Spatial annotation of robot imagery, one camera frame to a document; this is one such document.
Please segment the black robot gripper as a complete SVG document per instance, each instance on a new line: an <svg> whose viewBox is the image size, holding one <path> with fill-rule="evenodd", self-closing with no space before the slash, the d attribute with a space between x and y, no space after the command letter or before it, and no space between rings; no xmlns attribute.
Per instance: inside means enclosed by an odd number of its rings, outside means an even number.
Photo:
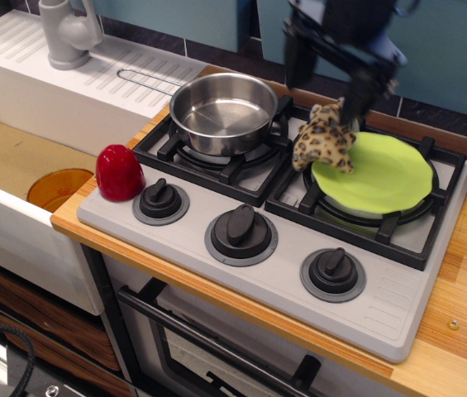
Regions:
<svg viewBox="0 0 467 397"><path fill-rule="evenodd" d="M340 124L364 118L393 93L394 78L406 56L388 38L393 17L407 10L397 1L290 1L284 23L288 88L300 88L314 75L318 58L350 76Z"/></svg>

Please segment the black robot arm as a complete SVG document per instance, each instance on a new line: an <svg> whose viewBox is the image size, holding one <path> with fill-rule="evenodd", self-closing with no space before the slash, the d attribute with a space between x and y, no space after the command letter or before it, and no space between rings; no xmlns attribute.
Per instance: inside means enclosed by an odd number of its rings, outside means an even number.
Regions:
<svg viewBox="0 0 467 397"><path fill-rule="evenodd" d="M388 38L393 16L408 17L418 1L290 1L286 36L285 83L298 88L313 76L323 58L350 77L340 124L366 117L372 106L396 86L407 57Z"/></svg>

